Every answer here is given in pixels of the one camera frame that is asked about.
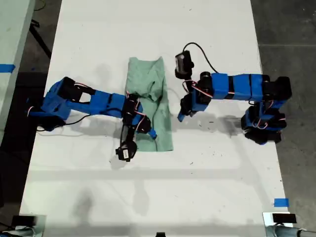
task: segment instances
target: cable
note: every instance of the cable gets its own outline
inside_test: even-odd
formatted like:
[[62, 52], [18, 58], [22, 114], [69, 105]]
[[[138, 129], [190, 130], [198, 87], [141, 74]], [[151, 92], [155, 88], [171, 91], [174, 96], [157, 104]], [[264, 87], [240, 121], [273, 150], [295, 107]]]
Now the cable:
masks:
[[[82, 118], [80, 118], [79, 120], [77, 120], [77, 121], [75, 121], [75, 122], [66, 123], [66, 124], [64, 124], [64, 125], [58, 125], [58, 126], [54, 127], [53, 130], [54, 130], [55, 128], [62, 127], [62, 126], [65, 126], [65, 125], [73, 125], [73, 124], [76, 124], [76, 123], [82, 121], [84, 118], [89, 117], [89, 116], [92, 116], [92, 115], [85, 115], [85, 116], [83, 116]], [[44, 131], [46, 131], [46, 130], [45, 130], [45, 129], [43, 129], [43, 130], [36, 129], [36, 131], [37, 131], [37, 132], [44, 132]]]
[[208, 62], [209, 66], [213, 69], [214, 72], [218, 73], [218, 71], [217, 71], [217, 70], [212, 66], [212, 64], [209, 62], [209, 60], [208, 60], [208, 58], [207, 58], [207, 56], [206, 56], [204, 50], [202, 49], [202, 47], [199, 46], [197, 43], [195, 43], [195, 42], [187, 43], [186, 46], [184, 46], [182, 52], [184, 52], [184, 50], [186, 49], [186, 47], [187, 47], [188, 45], [190, 45], [190, 44], [194, 44], [194, 45], [196, 45], [197, 47], [199, 47], [199, 49], [202, 51], [202, 53], [203, 53], [203, 55], [204, 55], [206, 61]]
[[76, 122], [67, 123], [67, 124], [65, 124], [65, 125], [73, 125], [73, 124], [76, 124], [76, 123], [82, 121], [84, 118], [89, 117], [89, 116], [92, 116], [92, 115], [85, 115], [85, 116], [83, 116], [81, 119], [77, 120]]
[[46, 3], [44, 0], [40, 0], [42, 3], [43, 3], [43, 6], [38, 8], [38, 9], [35, 9], [34, 11], [40, 11], [40, 10], [43, 10], [45, 7], [46, 7]]
[[80, 83], [80, 82], [76, 82], [74, 85], [82, 85], [82, 86], [84, 86], [84, 87], [91, 88], [90, 86], [87, 86], [87, 85], [85, 85], [85, 84], [83, 84], [83, 83]]
[[194, 88], [195, 90], [197, 90], [197, 91], [201, 92], [202, 94], [204, 94], [204, 95], [206, 95], [206, 96], [208, 96], [208, 97], [213, 98], [213, 96], [212, 96], [212, 95], [210, 95], [210, 94], [208, 94], [208, 93], [206, 93], [206, 92], [202, 91], [201, 89], [199, 89], [199, 88], [195, 87], [194, 85], [192, 85], [192, 88]]
[[188, 81], [192, 81], [192, 83], [194, 83], [194, 84], [196, 84], [197, 82], [196, 81], [194, 81], [194, 80], [185, 80], [184, 82], [182, 82], [182, 87], [183, 87], [183, 89], [187, 92], [187, 93], [189, 93], [189, 90], [187, 89], [187, 88], [185, 88], [184, 87], [184, 83], [187, 83]]

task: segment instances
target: green towel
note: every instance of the green towel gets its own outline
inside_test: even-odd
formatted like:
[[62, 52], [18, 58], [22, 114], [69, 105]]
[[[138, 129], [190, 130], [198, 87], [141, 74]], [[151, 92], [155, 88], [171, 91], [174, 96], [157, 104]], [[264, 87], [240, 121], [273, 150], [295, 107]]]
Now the green towel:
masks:
[[138, 150], [142, 152], [172, 151], [171, 115], [162, 57], [156, 61], [130, 58], [126, 91], [140, 96], [144, 113], [157, 133], [155, 140], [148, 134], [137, 134]]

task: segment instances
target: green cloth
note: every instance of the green cloth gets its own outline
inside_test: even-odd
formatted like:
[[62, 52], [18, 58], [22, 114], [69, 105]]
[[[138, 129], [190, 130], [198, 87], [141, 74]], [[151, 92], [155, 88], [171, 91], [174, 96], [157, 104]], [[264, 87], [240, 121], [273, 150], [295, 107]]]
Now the green cloth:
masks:
[[126, 91], [140, 96], [144, 113], [152, 122], [152, 127], [157, 133], [155, 140], [148, 134], [137, 134], [138, 151], [172, 151], [171, 114], [162, 57], [156, 61], [130, 58]]

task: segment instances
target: gray floor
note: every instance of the gray floor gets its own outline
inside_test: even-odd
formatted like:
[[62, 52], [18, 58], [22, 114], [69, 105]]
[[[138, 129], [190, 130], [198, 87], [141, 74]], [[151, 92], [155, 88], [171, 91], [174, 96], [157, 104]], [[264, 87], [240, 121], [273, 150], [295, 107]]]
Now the gray floor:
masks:
[[[33, 16], [33, 19], [40, 22], [39, 33], [50, 49], [53, 46], [60, 3], [61, 0], [46, 0], [46, 8], [34, 12]], [[289, 76], [291, 79], [293, 97], [283, 109], [287, 115], [288, 127], [283, 132], [283, 141], [277, 145], [284, 189], [290, 200], [289, 209], [297, 214], [299, 227], [316, 230], [316, 1], [251, 0], [251, 3], [263, 72], [272, 79], [278, 76]], [[48, 58], [29, 34], [20, 72], [47, 73], [48, 66]], [[20, 92], [26, 88], [23, 77], [25, 75], [21, 74], [16, 94], [24, 93]], [[35, 88], [32, 93], [40, 96], [45, 74], [36, 74], [36, 78], [31, 86], [32, 89]], [[23, 162], [28, 162], [32, 146], [28, 144], [26, 148], [21, 148], [15, 154], [16, 157], [26, 157]], [[6, 168], [9, 170], [15, 166], [21, 175], [14, 180], [14, 187], [19, 186], [19, 190], [9, 197], [6, 191], [12, 186], [3, 191], [5, 206], [0, 209], [0, 221], [7, 224], [10, 223], [11, 216], [19, 211], [27, 173], [27, 166], [13, 163], [11, 155], [2, 151], [2, 156], [7, 156], [8, 160]], [[10, 182], [5, 177], [2, 177], [2, 181]]]
[[316, 230], [316, 1], [252, 0], [263, 73], [291, 79], [277, 153], [290, 211]]

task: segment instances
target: black cable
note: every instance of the black cable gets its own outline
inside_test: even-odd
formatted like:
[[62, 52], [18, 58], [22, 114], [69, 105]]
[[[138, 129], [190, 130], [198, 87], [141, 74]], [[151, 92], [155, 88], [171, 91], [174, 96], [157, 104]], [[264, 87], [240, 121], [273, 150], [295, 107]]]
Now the black cable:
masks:
[[77, 120], [76, 122], [67, 123], [67, 124], [65, 124], [65, 125], [73, 125], [73, 124], [76, 124], [76, 123], [82, 121], [84, 118], [89, 117], [89, 116], [91, 116], [91, 115], [85, 115], [85, 116], [83, 116], [81, 119]]
[[187, 43], [186, 46], [184, 46], [182, 52], [184, 52], [184, 50], [186, 49], [186, 47], [187, 47], [188, 45], [190, 45], [190, 44], [194, 44], [194, 45], [196, 45], [197, 47], [199, 47], [199, 49], [202, 51], [202, 53], [203, 53], [203, 55], [204, 55], [206, 61], [208, 62], [209, 66], [213, 69], [214, 72], [218, 73], [218, 71], [217, 71], [217, 70], [212, 66], [212, 64], [209, 62], [209, 60], [208, 60], [208, 58], [207, 58], [207, 56], [206, 56], [204, 50], [202, 49], [202, 47], [199, 46], [197, 43], [195, 43], [195, 42]]
[[46, 3], [44, 0], [40, 0], [42, 3], [44, 3], [44, 5], [38, 9], [35, 9], [34, 11], [40, 11], [40, 10], [43, 10], [45, 7], [46, 7]]
[[[85, 116], [83, 116], [81, 119], [79, 119], [79, 120], [77, 120], [77, 121], [75, 121], [75, 122], [66, 123], [66, 124], [64, 124], [64, 125], [59, 125], [59, 126], [54, 127], [54, 129], [55, 129], [55, 128], [58, 128], [58, 127], [65, 126], [65, 125], [73, 125], [73, 124], [76, 124], [76, 123], [82, 121], [84, 118], [89, 117], [89, 116], [92, 116], [92, 115], [85, 115]], [[42, 130], [36, 129], [36, 131], [37, 131], [37, 132], [44, 132], [44, 131], [46, 131], [46, 130], [45, 130], [45, 129], [42, 129]]]

